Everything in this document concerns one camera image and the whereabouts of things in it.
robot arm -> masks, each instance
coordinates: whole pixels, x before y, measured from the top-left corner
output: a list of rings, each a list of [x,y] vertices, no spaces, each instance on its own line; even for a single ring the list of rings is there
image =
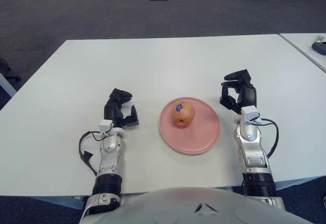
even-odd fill
[[[132,94],[114,89],[110,94],[110,98],[104,107],[104,120],[99,123],[99,130],[96,132],[88,132],[85,135],[98,133],[100,139],[95,140],[101,142],[100,153],[101,162],[99,170],[96,172],[90,165],[89,159],[92,156],[89,152],[81,153],[79,142],[79,153],[81,159],[96,175],[95,185],[92,195],[88,198],[83,217],[102,212],[113,211],[120,206],[121,203],[121,183],[123,176],[123,153],[124,153],[124,137],[125,131],[122,127],[130,127],[138,125],[137,112],[134,106],[131,107],[131,115],[123,118],[121,112],[122,104],[130,101]]]
[[[250,83],[247,70],[234,72],[224,77],[220,103],[240,114],[240,120],[234,131],[238,144],[238,157],[243,176],[243,194],[263,198],[275,197],[275,183],[268,163],[267,155],[261,146],[262,134],[260,114],[256,108],[256,89]],[[228,95],[228,88],[239,94],[237,101]]]

purple sticker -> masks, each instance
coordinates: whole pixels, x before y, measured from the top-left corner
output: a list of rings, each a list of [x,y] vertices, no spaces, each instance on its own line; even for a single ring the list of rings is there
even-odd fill
[[[182,104],[179,103],[175,109],[177,110],[177,112],[180,112],[182,110]]]

white table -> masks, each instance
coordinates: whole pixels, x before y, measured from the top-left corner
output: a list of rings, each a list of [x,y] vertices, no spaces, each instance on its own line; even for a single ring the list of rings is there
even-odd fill
[[[0,195],[90,194],[95,177],[79,158],[78,140],[97,129],[113,88],[133,94],[124,113],[134,104],[140,121],[126,132],[123,193],[240,185],[235,113],[218,99],[224,76],[245,68],[262,117],[280,128],[270,159],[274,180],[325,175],[326,75],[280,36],[75,40],[0,111]],[[204,154],[178,153],[159,134],[162,108],[183,96],[202,99],[220,117],[221,137]],[[269,151],[275,129],[261,129]],[[84,145],[98,165],[98,143],[89,138]]]
[[[326,55],[321,55],[311,48],[317,36],[325,37],[323,41],[326,42],[326,33],[291,33],[280,36],[326,73]]]

green object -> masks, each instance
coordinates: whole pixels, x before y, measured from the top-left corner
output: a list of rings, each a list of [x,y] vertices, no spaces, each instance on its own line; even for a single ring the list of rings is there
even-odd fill
[[[318,36],[315,40],[315,42],[322,42],[324,40],[324,37]]]

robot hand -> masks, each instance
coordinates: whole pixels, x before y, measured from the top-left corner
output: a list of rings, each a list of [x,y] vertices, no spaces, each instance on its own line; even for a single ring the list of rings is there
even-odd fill
[[[131,115],[123,118],[121,112],[122,104],[130,101],[132,94],[114,88],[110,94],[110,99],[104,107],[104,119],[113,121],[113,127],[136,126],[138,125],[137,112],[134,106],[131,107]]]
[[[245,106],[257,107],[256,89],[250,83],[251,77],[248,70],[240,70],[224,77],[226,82],[222,83],[222,97],[220,103],[227,109],[231,109],[237,114],[241,114],[241,108]],[[239,94],[237,102],[229,95],[228,88],[234,88]]]

